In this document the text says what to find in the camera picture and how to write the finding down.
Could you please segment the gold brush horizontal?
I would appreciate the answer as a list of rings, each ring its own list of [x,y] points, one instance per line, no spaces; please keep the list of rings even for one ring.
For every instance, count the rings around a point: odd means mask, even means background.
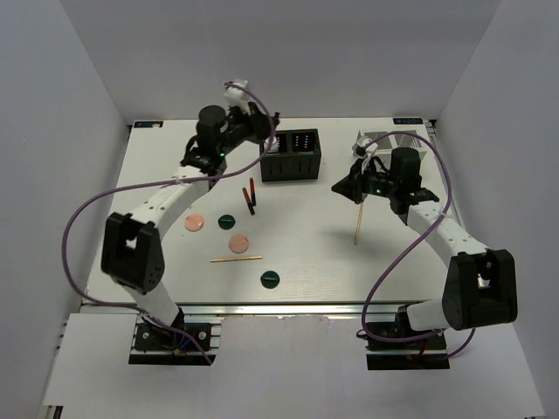
[[[240,261],[254,261],[262,260],[262,256],[244,256],[244,257],[234,257],[234,258],[214,258],[210,260],[210,263],[230,263],[230,262],[240,262]]]

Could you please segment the pink puff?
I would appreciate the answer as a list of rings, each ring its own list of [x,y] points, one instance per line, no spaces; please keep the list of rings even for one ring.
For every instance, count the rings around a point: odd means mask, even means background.
[[[249,249],[250,242],[244,234],[233,235],[228,243],[229,249],[235,254],[242,254]]]
[[[204,218],[200,214],[191,214],[185,217],[184,227],[187,231],[197,232],[204,227]]]

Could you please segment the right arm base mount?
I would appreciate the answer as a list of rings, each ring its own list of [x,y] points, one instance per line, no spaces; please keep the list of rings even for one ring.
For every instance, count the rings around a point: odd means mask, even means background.
[[[373,334],[385,339],[416,338],[426,331],[410,327],[406,306],[399,307],[391,321],[370,321],[366,326]],[[366,361],[369,371],[446,370],[450,368],[443,334],[410,342],[374,340],[364,329],[355,334],[366,341]]]

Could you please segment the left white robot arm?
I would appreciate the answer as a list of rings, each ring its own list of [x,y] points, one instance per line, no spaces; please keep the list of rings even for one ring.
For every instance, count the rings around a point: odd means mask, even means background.
[[[100,267],[156,325],[154,336],[164,347],[179,346],[185,330],[180,323],[182,311],[162,282],[165,234],[188,207],[216,186],[230,152],[246,141],[263,143],[279,123],[277,113],[267,117],[254,102],[246,108],[204,107],[171,183],[128,213],[114,212],[106,220]]]

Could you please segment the red black lip pencil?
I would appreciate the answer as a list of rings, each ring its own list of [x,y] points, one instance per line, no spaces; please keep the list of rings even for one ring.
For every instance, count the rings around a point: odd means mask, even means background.
[[[249,183],[250,183],[251,204],[252,204],[253,207],[256,207],[257,202],[256,202],[255,182],[254,182],[254,179],[252,177],[249,179]]]
[[[243,191],[243,195],[244,195],[248,210],[249,210],[251,216],[254,216],[255,215],[255,209],[252,205],[252,199],[249,197],[248,190],[245,187],[243,187],[242,191]]]

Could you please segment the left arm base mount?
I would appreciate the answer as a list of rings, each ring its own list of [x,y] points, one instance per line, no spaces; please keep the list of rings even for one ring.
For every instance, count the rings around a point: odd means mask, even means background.
[[[138,315],[128,364],[133,366],[209,367],[217,357],[223,319],[183,309],[179,326],[190,336],[171,332]]]

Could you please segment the gold brush vertical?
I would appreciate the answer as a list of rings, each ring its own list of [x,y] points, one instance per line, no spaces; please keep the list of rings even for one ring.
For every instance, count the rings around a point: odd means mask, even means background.
[[[361,225],[362,225],[363,206],[364,206],[363,202],[361,202],[358,205],[359,210],[358,210],[358,217],[357,217],[356,227],[355,227],[354,245],[358,245],[358,243],[359,243],[359,236],[360,236]]]

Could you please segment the white small bottle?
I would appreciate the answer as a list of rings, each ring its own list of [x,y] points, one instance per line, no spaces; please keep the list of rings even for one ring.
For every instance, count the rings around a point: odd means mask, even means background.
[[[274,138],[266,142],[266,149],[268,154],[276,154],[280,150],[280,142],[277,138]]]

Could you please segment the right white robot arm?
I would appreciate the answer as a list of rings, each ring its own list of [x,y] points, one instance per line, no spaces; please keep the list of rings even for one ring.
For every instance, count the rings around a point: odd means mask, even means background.
[[[426,333],[513,323],[518,316],[513,255],[492,250],[445,213],[438,197],[423,187],[421,158],[414,148],[396,148],[388,168],[360,158],[332,191],[361,204],[366,196],[389,200],[392,212],[434,250],[447,268],[440,299],[399,309],[392,338],[413,348]]]

